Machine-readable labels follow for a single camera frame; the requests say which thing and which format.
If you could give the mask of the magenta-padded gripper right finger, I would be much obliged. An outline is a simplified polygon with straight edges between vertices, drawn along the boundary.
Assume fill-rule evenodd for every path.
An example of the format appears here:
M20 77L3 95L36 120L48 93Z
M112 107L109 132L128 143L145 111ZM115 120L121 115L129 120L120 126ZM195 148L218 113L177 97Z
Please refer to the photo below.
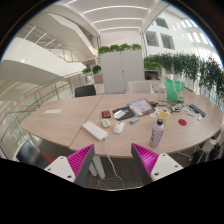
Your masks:
M137 164L144 185L182 169L168 154L157 154L143 146L131 144L131 154Z

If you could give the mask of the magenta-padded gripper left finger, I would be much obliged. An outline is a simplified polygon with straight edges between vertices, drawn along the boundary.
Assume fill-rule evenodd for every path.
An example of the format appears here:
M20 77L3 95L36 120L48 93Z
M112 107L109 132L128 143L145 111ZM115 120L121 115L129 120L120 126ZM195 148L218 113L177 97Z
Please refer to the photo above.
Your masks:
M68 157L59 156L45 168L45 171L83 187L94 155L95 148L91 144Z

